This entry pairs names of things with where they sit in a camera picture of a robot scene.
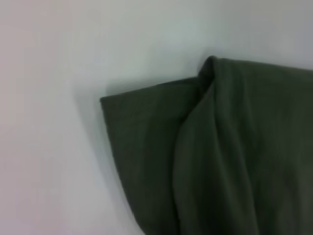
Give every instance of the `white wall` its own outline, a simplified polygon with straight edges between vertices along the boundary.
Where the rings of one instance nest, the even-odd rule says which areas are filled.
[[[101,96],[208,55],[313,69],[311,0],[2,0],[0,234],[141,234]]]

